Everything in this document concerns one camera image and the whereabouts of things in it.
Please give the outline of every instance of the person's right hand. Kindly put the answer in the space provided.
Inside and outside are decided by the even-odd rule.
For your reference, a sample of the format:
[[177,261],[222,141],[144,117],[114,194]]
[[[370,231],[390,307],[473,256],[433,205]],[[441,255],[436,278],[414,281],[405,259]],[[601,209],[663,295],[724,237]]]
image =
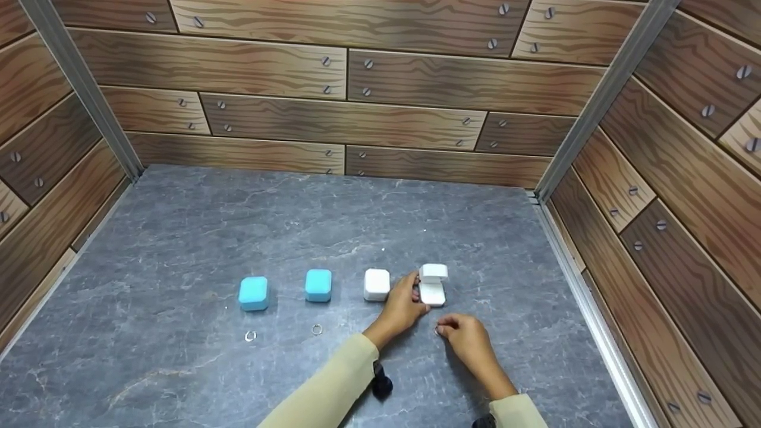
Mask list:
[[449,341],[454,353],[481,382],[492,400],[517,394],[494,354],[489,332],[478,318],[447,314],[438,319],[436,333]]

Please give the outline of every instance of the person's left hand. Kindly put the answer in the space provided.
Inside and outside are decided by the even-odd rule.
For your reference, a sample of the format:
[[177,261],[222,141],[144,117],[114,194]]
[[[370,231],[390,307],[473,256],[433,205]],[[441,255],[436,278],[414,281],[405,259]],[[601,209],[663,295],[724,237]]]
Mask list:
[[383,311],[373,324],[363,333],[378,350],[415,321],[431,311],[431,307],[419,302],[420,295],[413,286],[418,282],[418,271],[414,270],[399,280],[388,293]]

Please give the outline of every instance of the wall panel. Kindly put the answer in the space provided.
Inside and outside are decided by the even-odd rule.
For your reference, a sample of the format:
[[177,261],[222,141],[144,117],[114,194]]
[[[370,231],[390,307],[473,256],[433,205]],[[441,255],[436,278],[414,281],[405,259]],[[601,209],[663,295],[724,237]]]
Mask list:
[[[552,201],[658,402],[680,408],[668,414],[671,423],[685,428],[740,426],[572,169]],[[710,394],[710,406],[699,401],[697,391]]]
[[0,180],[0,238],[5,236],[28,210],[27,204]]
[[348,146],[347,175],[534,188],[550,158]]
[[502,2],[483,0],[172,0],[188,34],[503,57],[527,3],[505,3],[505,11]]
[[761,183],[635,79],[602,127],[730,277],[761,304]]
[[616,232],[655,198],[655,192],[599,127],[573,165]]
[[[738,78],[740,68],[753,71]],[[677,11],[636,75],[688,120],[718,136],[761,94],[761,52]],[[704,108],[713,106],[713,113]]]
[[761,46],[761,3],[754,0],[682,0],[680,8]]
[[349,100],[573,116],[581,112],[603,71],[582,65],[352,49]]
[[719,142],[745,166],[761,175],[761,101],[721,136]]
[[101,85],[345,97],[344,49],[84,29],[71,34]]
[[761,316],[661,201],[621,239],[737,415],[761,426]]
[[72,89],[40,36],[0,50],[0,142],[26,126]]
[[343,174],[344,146],[210,136],[127,133],[144,164]]
[[202,94],[217,136],[473,150],[485,112]]
[[125,130],[211,134],[197,92],[116,86],[100,89]]
[[101,138],[72,92],[65,100],[0,145],[0,176],[34,205]]
[[0,46],[34,30],[18,0],[0,0]]
[[167,0],[53,0],[64,24],[75,27],[176,33]]
[[554,156],[575,117],[489,113],[476,144],[478,152]]
[[0,241],[0,325],[5,326],[124,178],[105,142]]
[[643,8],[610,0],[534,0],[513,58],[610,64]]

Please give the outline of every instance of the hand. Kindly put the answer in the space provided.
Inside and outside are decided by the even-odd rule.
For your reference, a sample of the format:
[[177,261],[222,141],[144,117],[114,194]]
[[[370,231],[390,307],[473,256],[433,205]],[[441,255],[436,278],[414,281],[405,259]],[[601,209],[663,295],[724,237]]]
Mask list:
[[494,354],[489,332],[478,318],[465,314],[445,315],[438,319],[436,333],[449,341],[457,358],[481,382],[492,400],[517,394]]
[[418,282],[417,270],[410,272],[391,289],[383,311],[363,333],[380,351],[391,339],[414,325],[415,321],[431,311],[419,302],[420,295],[413,286]]

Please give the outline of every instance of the marble surface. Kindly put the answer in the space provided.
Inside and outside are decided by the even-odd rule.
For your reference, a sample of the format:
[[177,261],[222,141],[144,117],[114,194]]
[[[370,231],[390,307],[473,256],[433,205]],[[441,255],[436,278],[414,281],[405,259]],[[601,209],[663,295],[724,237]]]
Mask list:
[[[447,307],[384,351],[392,396],[364,396],[346,426],[488,412],[434,334],[447,311],[483,320],[550,426],[631,426],[523,190],[163,165],[0,363],[0,426],[255,426],[380,311],[362,299],[367,268],[396,279],[428,262],[449,266]],[[313,267],[333,272],[328,304],[304,301]],[[263,313],[237,307],[249,275],[269,279]]]

